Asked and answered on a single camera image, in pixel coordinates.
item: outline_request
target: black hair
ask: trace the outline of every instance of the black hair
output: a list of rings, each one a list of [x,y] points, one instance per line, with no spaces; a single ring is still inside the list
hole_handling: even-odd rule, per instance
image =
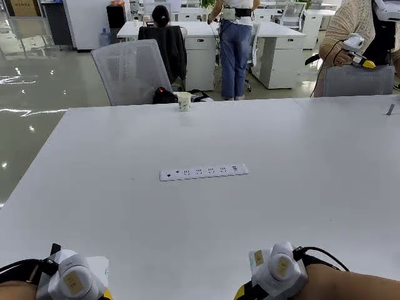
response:
[[[168,9],[163,5],[157,5],[152,11],[151,17],[158,27],[165,27],[170,21]]]

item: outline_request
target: paper cup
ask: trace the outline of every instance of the paper cup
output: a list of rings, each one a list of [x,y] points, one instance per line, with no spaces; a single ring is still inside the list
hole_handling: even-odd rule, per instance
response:
[[[180,92],[177,95],[179,111],[189,111],[192,94],[190,92]]]

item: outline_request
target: wrist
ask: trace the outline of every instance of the wrist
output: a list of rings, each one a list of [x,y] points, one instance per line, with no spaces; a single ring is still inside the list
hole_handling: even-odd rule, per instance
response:
[[[306,271],[308,282],[295,300],[333,300],[339,271],[323,264],[310,264]]]

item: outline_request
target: waist strap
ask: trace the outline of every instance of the waist strap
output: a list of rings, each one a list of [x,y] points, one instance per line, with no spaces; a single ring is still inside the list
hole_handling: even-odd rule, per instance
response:
[[[251,17],[251,8],[235,8],[236,17]]]

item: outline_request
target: beige cardigan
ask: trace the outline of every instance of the beige cardigan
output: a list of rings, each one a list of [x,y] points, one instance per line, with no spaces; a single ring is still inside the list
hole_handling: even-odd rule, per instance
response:
[[[399,23],[397,23],[396,43],[395,48],[392,50],[393,61],[397,61],[400,58],[399,28]],[[362,54],[375,38],[371,0],[344,0],[336,14],[331,18],[320,50],[322,47],[330,49],[337,41],[347,39],[350,33],[359,33],[365,39],[364,45],[361,48]],[[341,49],[341,43],[339,42],[335,48],[339,51]]]

